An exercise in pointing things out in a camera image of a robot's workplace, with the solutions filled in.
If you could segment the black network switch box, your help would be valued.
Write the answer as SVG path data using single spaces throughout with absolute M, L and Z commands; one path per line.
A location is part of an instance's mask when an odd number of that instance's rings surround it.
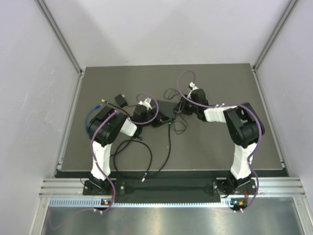
M 174 109 L 177 106 L 177 103 L 169 102 L 169 101 L 161 101 L 157 100 L 159 112 L 161 112 L 163 115 L 176 119 L 176 112 Z

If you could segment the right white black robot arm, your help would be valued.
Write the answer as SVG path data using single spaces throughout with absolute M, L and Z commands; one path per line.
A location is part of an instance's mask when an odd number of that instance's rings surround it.
M 206 107 L 196 105 L 182 98 L 174 112 L 184 115 L 196 114 L 204 122 L 225 123 L 235 144 L 233 164 L 228 177 L 228 188 L 232 193 L 241 193 L 251 179 L 251 164 L 259 137 L 265 132 L 262 122 L 252 106 L 246 102 L 240 105 L 224 104 Z

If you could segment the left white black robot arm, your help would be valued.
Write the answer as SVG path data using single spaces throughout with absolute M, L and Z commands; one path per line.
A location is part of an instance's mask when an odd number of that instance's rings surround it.
M 108 176 L 111 173 L 111 146 L 118 134 L 123 133 L 132 139 L 139 139 L 144 126 L 152 125 L 158 127 L 162 124 L 158 113 L 158 105 L 152 107 L 143 103 L 136 106 L 132 117 L 120 113 L 110 106 L 104 106 L 86 124 L 93 158 L 89 179 L 94 181 L 96 191 L 100 194 L 106 194 L 110 191 L 111 183 L 108 180 Z

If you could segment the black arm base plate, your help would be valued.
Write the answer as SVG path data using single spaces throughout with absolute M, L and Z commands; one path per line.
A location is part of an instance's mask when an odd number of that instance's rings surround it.
M 253 179 L 246 182 L 236 183 L 229 178 L 185 178 L 185 179 L 115 179 L 113 180 L 117 197 L 133 195 L 137 192 L 152 194 L 153 192 L 187 193 L 201 192 L 204 195 L 231 195 L 247 191 L 252 195 L 256 191 L 256 183 Z

